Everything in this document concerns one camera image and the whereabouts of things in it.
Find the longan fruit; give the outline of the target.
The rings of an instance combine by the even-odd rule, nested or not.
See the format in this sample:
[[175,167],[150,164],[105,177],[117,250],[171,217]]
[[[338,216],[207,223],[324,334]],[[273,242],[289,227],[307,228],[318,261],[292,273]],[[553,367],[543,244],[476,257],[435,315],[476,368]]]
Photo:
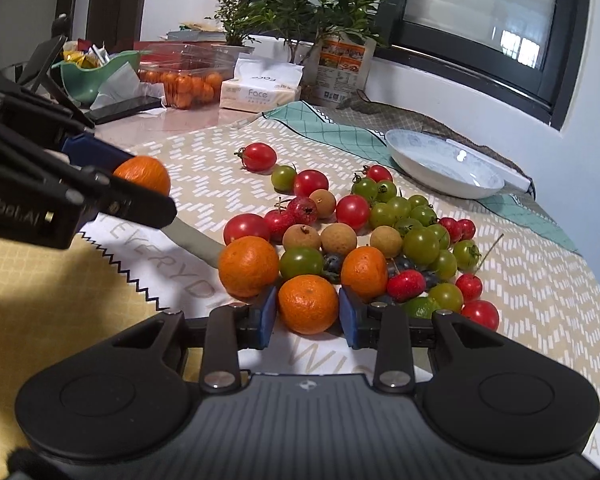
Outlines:
[[386,258],[396,258],[402,252],[403,238],[392,226],[378,226],[370,234],[370,246],[378,249]]
[[306,224],[295,224],[287,229],[283,235],[283,248],[313,248],[320,250],[322,247],[321,237],[313,226]]
[[345,223],[333,223],[320,234],[323,252],[346,256],[358,247],[355,230]]

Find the blueberry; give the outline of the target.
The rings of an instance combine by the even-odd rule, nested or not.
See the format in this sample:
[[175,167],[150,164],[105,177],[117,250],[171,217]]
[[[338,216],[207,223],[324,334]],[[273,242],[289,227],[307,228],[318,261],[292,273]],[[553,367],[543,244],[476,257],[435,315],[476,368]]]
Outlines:
[[339,254],[323,255],[323,272],[328,275],[339,276],[343,264],[343,256]]

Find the printed food bag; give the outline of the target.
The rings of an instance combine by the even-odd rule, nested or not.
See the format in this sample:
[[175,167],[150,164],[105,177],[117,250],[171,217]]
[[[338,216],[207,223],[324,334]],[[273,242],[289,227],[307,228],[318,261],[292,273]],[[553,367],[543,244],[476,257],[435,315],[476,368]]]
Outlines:
[[320,40],[303,60],[302,99],[337,107],[363,90],[376,44],[373,39],[358,44],[346,34]]

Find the red tomato front right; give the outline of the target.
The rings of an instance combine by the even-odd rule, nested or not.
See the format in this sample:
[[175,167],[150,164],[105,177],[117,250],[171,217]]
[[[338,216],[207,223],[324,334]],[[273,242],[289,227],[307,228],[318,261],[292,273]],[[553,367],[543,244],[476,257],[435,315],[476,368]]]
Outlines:
[[490,330],[497,330],[500,325],[498,309],[490,301],[477,299],[466,302],[460,314]]

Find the longan fruit centre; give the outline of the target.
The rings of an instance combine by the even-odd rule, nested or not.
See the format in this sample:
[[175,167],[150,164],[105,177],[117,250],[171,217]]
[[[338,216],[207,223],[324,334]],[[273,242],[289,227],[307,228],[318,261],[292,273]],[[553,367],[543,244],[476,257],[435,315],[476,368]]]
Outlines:
[[355,230],[345,223],[333,223],[320,234],[323,252],[346,256],[358,247]]

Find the green lime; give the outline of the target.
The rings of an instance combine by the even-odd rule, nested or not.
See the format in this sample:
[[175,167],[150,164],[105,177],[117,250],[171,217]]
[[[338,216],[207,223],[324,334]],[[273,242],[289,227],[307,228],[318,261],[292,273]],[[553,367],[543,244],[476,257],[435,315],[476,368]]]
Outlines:
[[424,318],[425,320],[430,320],[434,311],[440,308],[437,301],[429,296],[413,298],[401,304],[401,307],[410,318]]

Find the orange mandarin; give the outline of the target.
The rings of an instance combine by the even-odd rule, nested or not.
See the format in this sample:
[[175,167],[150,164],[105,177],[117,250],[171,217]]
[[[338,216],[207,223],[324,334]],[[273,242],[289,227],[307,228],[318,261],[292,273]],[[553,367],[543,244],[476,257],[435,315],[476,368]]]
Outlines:
[[165,196],[168,196],[171,191],[170,174],[162,162],[155,157],[134,156],[122,162],[114,170],[114,176]]
[[294,333],[316,335],[336,322],[338,295],[329,281],[318,275],[298,275],[279,289],[279,313]]
[[220,253],[219,279],[230,296],[247,299],[260,295],[278,279],[279,256],[269,242],[257,236],[234,240]]
[[343,260],[340,283],[348,286],[362,300],[382,295],[388,282],[388,268],[384,254],[375,247],[355,248]]

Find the red tomato left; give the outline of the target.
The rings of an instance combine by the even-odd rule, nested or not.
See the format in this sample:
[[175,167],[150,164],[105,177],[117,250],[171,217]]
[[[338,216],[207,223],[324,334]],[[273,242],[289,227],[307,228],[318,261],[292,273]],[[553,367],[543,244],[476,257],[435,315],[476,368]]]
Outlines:
[[270,229],[265,218],[258,214],[238,214],[227,221],[223,230],[223,240],[226,246],[245,236],[260,237],[268,242]]

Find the tissue pack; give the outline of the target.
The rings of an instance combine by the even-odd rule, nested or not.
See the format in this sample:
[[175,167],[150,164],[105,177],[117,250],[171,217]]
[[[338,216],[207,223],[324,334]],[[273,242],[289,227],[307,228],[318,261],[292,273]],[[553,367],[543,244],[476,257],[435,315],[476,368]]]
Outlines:
[[303,67],[241,53],[234,77],[223,81],[220,107],[247,113],[263,113],[298,101]]

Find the longan fruit right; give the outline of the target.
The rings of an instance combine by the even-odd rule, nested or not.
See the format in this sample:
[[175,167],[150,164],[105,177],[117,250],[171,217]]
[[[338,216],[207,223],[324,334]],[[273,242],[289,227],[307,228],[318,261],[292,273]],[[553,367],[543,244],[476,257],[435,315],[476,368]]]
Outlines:
[[370,246],[378,249],[386,258],[396,258],[402,252],[403,238],[392,226],[378,226],[370,234]]

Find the red tomato upper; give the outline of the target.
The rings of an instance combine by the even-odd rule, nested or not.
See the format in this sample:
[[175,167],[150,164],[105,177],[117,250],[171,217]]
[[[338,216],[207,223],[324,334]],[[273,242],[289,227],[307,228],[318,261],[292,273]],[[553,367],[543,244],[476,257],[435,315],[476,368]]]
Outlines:
[[328,179],[321,171],[302,170],[294,177],[292,190],[295,196],[309,197],[314,191],[328,189]]

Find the red tomato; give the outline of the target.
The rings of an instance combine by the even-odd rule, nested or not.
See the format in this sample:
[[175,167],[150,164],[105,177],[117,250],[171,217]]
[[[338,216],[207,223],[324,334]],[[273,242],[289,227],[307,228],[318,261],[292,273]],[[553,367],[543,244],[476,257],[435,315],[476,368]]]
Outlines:
[[277,154],[268,144],[254,142],[240,148],[235,155],[248,171],[265,172],[272,169],[277,162]]
[[335,212],[339,223],[346,224],[354,232],[358,232],[366,226],[370,218],[370,205],[363,196],[349,194],[337,203]]
[[292,190],[295,196],[309,197],[314,191],[328,189],[328,179],[321,171],[302,170],[294,177]]
[[268,242],[270,229],[265,218],[258,214],[238,214],[227,221],[223,230],[223,240],[226,246],[245,236],[260,237]]
[[477,299],[466,302],[460,314],[490,330],[497,330],[500,325],[498,309],[490,301]]

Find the green tomato upper left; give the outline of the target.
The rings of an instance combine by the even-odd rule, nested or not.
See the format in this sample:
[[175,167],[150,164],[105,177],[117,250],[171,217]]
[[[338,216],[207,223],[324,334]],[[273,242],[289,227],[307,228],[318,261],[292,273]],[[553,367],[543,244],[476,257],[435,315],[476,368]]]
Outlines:
[[271,182],[276,192],[291,193],[297,170],[294,166],[276,165],[271,174]]

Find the longan fruit left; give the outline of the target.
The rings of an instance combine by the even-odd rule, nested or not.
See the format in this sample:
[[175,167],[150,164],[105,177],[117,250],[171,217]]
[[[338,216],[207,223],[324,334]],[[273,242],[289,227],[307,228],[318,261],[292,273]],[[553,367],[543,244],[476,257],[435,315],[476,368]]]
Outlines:
[[283,248],[313,248],[320,250],[322,247],[321,237],[313,226],[306,224],[295,224],[287,229],[283,235]]

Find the green bowl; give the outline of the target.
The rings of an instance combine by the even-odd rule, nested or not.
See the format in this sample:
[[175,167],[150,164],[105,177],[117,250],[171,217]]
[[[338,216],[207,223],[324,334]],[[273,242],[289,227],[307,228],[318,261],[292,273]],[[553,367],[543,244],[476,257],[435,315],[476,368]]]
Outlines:
[[140,68],[140,51],[120,52],[108,63],[97,68],[82,68],[76,63],[65,61],[54,64],[53,68],[58,68],[67,96],[83,106],[90,107],[98,95],[99,87],[124,64],[129,64],[137,72]]

